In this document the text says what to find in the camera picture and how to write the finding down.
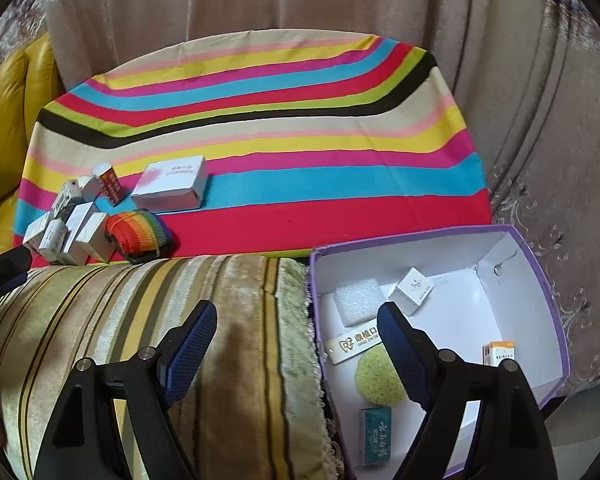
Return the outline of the green speckled sponge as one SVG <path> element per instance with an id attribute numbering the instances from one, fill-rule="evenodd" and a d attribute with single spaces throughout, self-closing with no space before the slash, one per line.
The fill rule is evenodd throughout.
<path id="1" fill-rule="evenodd" d="M 396 406 L 407 394 L 383 344 L 364 352 L 354 373 L 355 388 L 367 403 L 377 406 Z"/>

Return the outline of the small white cube box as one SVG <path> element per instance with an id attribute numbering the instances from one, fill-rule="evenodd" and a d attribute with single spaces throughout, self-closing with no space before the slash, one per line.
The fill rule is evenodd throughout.
<path id="1" fill-rule="evenodd" d="M 31 222 L 24 233 L 23 246 L 26 246 L 31 252 L 38 252 L 46 228 L 53 218 L 54 214 L 51 211 L 46 211 L 41 217 Z"/>

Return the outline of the gold dental box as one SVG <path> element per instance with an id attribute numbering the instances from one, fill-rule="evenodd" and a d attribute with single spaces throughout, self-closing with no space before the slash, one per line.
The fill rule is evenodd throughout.
<path id="1" fill-rule="evenodd" d="M 332 364 L 337 365 L 359 354 L 370 350 L 380 343 L 380 336 L 375 326 L 354 330 L 326 342 L 326 354 Z"/>

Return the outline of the white box diamond logo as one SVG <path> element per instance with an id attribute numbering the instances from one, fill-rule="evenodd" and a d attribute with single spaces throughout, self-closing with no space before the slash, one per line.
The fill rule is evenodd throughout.
<path id="1" fill-rule="evenodd" d="M 432 279 L 412 266 L 393 287 L 388 300 L 396 304 L 404 315 L 411 316 L 424 304 L 433 289 Z"/>

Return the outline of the white red medicine box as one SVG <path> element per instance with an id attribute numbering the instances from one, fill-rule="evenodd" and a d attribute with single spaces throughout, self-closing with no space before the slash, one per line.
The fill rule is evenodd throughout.
<path id="1" fill-rule="evenodd" d="M 58 263 L 67 234 L 68 229 L 64 220 L 50 220 L 40 240 L 40 244 L 38 244 L 38 253 L 40 256 L 50 264 Z"/>

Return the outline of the white foam block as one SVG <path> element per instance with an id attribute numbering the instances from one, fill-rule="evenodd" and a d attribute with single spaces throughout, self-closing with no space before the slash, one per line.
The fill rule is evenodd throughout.
<path id="1" fill-rule="evenodd" d="M 346 327 L 376 318 L 379 307 L 386 301 L 376 278 L 340 286 L 334 297 L 340 320 Z"/>

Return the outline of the orange white medicine box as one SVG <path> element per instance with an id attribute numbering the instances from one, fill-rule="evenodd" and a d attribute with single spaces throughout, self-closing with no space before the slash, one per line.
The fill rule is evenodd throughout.
<path id="1" fill-rule="evenodd" d="M 515 344 L 510 340 L 490 341 L 482 347 L 482 364 L 498 366 L 503 360 L 515 359 Z"/>

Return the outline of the shiny blue foil box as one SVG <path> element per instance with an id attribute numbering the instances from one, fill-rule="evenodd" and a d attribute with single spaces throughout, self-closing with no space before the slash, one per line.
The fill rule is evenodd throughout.
<path id="1" fill-rule="evenodd" d="M 379 466 L 390 462 L 392 411 L 388 406 L 364 408 L 361 412 L 360 461 L 362 466 Z"/>

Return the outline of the white plain box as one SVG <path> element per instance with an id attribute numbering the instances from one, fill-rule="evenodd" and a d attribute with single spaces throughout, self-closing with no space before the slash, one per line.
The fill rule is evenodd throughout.
<path id="1" fill-rule="evenodd" d="M 100 262 L 108 262 L 114 254 L 114 243 L 106 233 L 108 218 L 106 212 L 94 212 L 76 237 L 76 242 L 84 252 Z"/>

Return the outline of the white barcode box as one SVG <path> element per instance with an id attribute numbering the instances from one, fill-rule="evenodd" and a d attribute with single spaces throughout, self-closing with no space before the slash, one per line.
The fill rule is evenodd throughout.
<path id="1" fill-rule="evenodd" d="M 53 213 L 53 217 L 57 218 L 65 207 L 82 202 L 83 195 L 79 181 L 76 179 L 65 180 L 52 203 L 50 211 Z"/>

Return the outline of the rainbow striped pouch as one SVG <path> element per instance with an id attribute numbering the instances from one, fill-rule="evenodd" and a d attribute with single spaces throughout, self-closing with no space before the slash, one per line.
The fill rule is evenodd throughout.
<path id="1" fill-rule="evenodd" d="M 145 209 L 113 214 L 105 222 L 105 235 L 130 263 L 169 257 L 175 247 L 169 228 L 156 214 Z"/>

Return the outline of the red blue foam-topped box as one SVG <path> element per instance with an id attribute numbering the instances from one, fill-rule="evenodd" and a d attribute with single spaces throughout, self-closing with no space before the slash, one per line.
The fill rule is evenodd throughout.
<path id="1" fill-rule="evenodd" d="M 112 206 L 118 206 L 124 200 L 124 189 L 113 166 L 103 162 L 93 168 L 92 175 L 98 182 L 102 195 Z"/>

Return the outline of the white box pink blot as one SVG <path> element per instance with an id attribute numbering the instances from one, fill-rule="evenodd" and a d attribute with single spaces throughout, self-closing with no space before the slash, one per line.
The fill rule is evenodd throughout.
<path id="1" fill-rule="evenodd" d="M 135 206 L 151 212 L 198 209 L 208 182 L 204 156 L 196 155 L 149 164 L 131 194 Z"/>

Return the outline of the white text-covered box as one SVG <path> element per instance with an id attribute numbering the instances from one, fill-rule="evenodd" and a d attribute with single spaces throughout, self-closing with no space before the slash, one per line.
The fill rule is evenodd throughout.
<path id="1" fill-rule="evenodd" d="M 79 204 L 73 208 L 66 222 L 68 233 L 59 255 L 62 264 L 83 266 L 87 262 L 88 252 L 76 240 L 79 232 L 94 212 L 99 212 L 94 202 Z"/>

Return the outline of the rainbow striped tablecloth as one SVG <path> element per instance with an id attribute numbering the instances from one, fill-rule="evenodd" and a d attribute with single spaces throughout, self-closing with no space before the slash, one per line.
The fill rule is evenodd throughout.
<path id="1" fill-rule="evenodd" d="M 434 56 L 356 32 L 273 29 L 176 44 L 38 113 L 14 237 L 67 180 L 202 156 L 195 210 L 167 212 L 182 256 L 282 254 L 491 220 L 486 179 Z"/>

